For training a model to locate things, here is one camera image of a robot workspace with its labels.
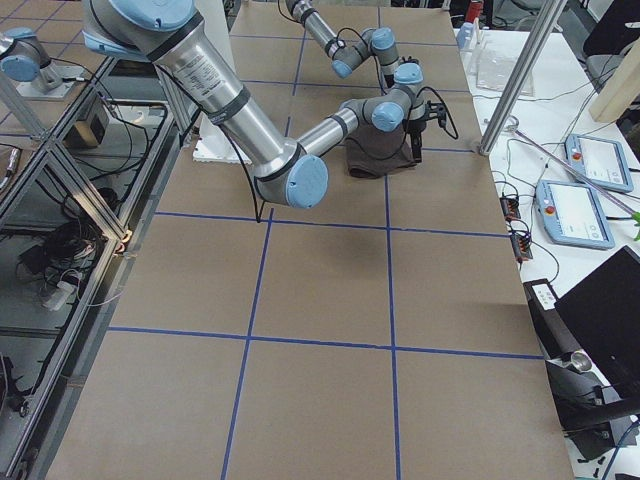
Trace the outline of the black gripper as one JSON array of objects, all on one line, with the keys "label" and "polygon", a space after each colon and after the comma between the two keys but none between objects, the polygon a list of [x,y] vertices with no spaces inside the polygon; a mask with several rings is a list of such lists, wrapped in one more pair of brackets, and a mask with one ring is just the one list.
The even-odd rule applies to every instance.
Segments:
[{"label": "black gripper", "polygon": [[405,121],[405,131],[410,135],[411,152],[414,161],[422,160],[422,132],[426,124],[436,120],[438,126],[446,129],[446,108],[442,102],[427,100],[416,108],[413,108]]}]

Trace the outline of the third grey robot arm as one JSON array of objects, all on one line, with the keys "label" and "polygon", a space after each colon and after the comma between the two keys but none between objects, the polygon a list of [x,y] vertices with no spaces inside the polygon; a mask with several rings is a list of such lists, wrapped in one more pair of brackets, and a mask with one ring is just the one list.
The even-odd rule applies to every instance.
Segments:
[{"label": "third grey robot arm", "polygon": [[61,101],[83,68],[59,66],[31,29],[16,27],[1,33],[1,72],[26,99]]}]

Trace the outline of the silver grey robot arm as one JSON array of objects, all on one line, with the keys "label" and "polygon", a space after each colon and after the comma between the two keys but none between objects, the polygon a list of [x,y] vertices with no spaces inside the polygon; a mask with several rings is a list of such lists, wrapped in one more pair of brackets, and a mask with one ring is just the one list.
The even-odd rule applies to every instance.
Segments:
[{"label": "silver grey robot arm", "polygon": [[357,41],[348,44],[340,33],[349,27],[334,32],[311,1],[286,1],[286,8],[291,18],[321,46],[331,60],[331,66],[340,78],[350,76],[369,58],[374,58],[379,65],[379,72],[387,87],[394,84],[395,70],[400,66],[395,35],[389,27],[368,28],[358,33],[354,31]]},{"label": "silver grey robot arm", "polygon": [[247,175],[255,194],[266,202],[301,209],[317,205],[329,179],[322,154],[360,126],[385,133],[403,127],[419,160],[427,122],[437,120],[441,127],[447,123],[444,104],[425,100],[421,66],[399,56],[391,29],[367,29],[359,42],[348,45],[309,1],[289,1],[286,8],[292,21],[324,49],[334,72],[345,78],[373,57],[388,89],[382,96],[346,101],[299,139],[281,134],[254,101],[207,37],[205,19],[193,2],[85,1],[82,6],[86,47],[105,56],[149,62],[167,74],[249,157]]}]

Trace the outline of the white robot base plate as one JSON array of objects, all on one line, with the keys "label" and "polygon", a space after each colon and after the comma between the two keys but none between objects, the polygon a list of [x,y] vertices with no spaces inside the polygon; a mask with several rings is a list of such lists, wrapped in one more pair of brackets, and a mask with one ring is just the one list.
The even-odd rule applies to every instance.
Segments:
[{"label": "white robot base plate", "polygon": [[202,110],[199,140],[194,150],[197,162],[238,163],[230,141],[216,123],[231,112],[232,102],[241,94],[243,86],[235,77],[228,79],[216,70],[189,76],[190,93]]}]

